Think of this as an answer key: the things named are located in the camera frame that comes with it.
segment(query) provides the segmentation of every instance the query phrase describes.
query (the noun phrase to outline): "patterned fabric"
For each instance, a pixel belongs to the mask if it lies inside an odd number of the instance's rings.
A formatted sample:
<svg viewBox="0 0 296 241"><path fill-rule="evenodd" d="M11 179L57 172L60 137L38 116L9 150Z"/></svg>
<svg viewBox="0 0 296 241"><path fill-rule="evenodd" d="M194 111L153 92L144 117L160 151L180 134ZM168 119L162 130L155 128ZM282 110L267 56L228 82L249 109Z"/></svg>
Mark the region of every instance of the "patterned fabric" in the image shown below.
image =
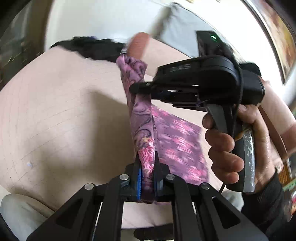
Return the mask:
<svg viewBox="0 0 296 241"><path fill-rule="evenodd" d="M121 55L116 63L126 93L135 151L142 164L142 200L153 200L155 151L160 162L186 182L196 185L207 182L207 166L198 142L201 128L152 105L150 95L129 92L133 83L144 81L147 68L144 62Z"/></svg>

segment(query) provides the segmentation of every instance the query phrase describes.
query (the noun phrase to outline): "white speck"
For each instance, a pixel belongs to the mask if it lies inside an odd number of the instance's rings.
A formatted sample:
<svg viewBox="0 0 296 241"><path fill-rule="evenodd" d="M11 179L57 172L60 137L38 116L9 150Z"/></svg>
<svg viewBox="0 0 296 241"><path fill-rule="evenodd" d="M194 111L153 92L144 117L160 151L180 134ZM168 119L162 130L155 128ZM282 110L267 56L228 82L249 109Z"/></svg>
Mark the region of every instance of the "white speck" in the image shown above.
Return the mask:
<svg viewBox="0 0 296 241"><path fill-rule="evenodd" d="M30 162L28 161L28 162L27 162L27 166L28 166L28 167L33 167L33 164L30 163Z"/></svg>

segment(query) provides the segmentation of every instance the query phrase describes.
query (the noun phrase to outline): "human hand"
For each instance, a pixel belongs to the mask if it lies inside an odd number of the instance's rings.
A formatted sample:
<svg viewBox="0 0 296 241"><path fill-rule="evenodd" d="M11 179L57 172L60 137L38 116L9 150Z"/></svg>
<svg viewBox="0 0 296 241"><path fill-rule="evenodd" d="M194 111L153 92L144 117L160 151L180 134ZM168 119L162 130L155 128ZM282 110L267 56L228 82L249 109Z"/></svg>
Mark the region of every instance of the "human hand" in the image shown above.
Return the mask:
<svg viewBox="0 0 296 241"><path fill-rule="evenodd" d="M239 105L238 118L251 124L254 134L255 148L255 192L262 190L275 173L271 160L271 144L267 126L254 105ZM229 153L234 148L234 140L230 135L221 133L214 127L214 120L206 114L202 125L209 129L205 134L206 141L211 145L209 157L213 161L212 171L224 183L236 183L238 172L244 168L244 161L235 154Z"/></svg>

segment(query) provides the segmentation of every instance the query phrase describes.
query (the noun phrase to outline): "silver bolt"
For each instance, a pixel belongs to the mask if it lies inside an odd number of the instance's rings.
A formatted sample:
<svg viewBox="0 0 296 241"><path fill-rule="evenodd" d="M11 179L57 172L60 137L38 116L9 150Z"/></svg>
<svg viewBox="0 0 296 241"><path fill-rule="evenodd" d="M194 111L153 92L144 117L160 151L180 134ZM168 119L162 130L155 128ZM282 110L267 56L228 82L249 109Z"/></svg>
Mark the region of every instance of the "silver bolt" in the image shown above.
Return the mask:
<svg viewBox="0 0 296 241"><path fill-rule="evenodd" d="M171 180L175 179L175 175L174 174L167 174L165 178L171 181Z"/></svg>
<svg viewBox="0 0 296 241"><path fill-rule="evenodd" d="M205 189L205 190L209 190L211 187L208 183L202 183L200 184L200 186L202 187L202 189Z"/></svg>
<svg viewBox="0 0 296 241"><path fill-rule="evenodd" d="M85 184L84 188L85 188L86 190L91 190L91 189L94 188L94 185L93 185L92 183L88 183L88 184Z"/></svg>
<svg viewBox="0 0 296 241"><path fill-rule="evenodd" d="M119 178L122 180L122 181L126 181L128 179L128 175L127 174L121 174L119 176Z"/></svg>

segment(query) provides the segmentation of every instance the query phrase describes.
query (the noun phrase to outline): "black sleeve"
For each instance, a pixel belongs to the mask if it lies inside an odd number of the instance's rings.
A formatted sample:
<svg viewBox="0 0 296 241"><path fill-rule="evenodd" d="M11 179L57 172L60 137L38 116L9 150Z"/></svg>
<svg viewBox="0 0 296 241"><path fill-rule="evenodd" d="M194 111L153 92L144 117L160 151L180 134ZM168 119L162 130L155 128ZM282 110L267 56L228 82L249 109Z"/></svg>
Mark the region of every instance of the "black sleeve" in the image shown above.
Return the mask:
<svg viewBox="0 0 296 241"><path fill-rule="evenodd" d="M265 233L270 241L296 240L296 218L293 217L287 222L283 209L284 191L277 173L260 193L242 194L242 197L242 213Z"/></svg>

